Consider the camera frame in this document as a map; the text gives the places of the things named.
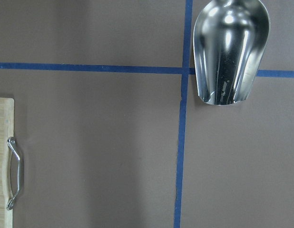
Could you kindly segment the metal scoop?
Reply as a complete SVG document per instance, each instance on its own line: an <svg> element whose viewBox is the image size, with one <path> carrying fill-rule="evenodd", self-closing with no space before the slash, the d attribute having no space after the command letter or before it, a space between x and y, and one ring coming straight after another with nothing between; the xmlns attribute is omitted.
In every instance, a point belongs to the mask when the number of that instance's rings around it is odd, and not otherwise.
<svg viewBox="0 0 294 228"><path fill-rule="evenodd" d="M199 13L193 32L198 97L209 105L248 98L270 32L259 0L212 0Z"/></svg>

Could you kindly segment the wooden cutting board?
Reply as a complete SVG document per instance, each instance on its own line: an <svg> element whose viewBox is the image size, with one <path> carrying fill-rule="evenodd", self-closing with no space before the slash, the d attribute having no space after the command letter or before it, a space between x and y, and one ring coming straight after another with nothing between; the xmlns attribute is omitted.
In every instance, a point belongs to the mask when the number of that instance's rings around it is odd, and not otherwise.
<svg viewBox="0 0 294 228"><path fill-rule="evenodd" d="M12 197L10 183L11 152L7 144L14 135L14 100L0 97L0 228L13 227L13 210L7 209Z"/></svg>

